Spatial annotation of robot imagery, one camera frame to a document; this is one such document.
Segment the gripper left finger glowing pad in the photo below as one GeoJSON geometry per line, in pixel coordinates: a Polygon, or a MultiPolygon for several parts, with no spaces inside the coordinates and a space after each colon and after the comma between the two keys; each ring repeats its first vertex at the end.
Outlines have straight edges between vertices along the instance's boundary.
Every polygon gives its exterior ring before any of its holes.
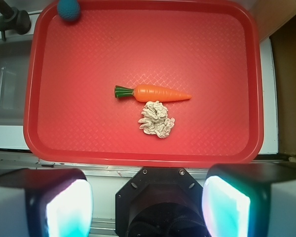
{"type": "Polygon", "coordinates": [[[0,169],[0,237],[87,237],[93,193],[77,169],[0,169]]]}

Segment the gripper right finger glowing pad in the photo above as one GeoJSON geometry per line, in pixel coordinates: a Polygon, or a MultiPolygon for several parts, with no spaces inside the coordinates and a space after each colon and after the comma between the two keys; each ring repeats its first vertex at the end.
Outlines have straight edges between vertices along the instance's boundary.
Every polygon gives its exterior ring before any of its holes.
{"type": "Polygon", "coordinates": [[[202,211],[212,237],[296,237],[296,163],[213,165],[202,211]]]}

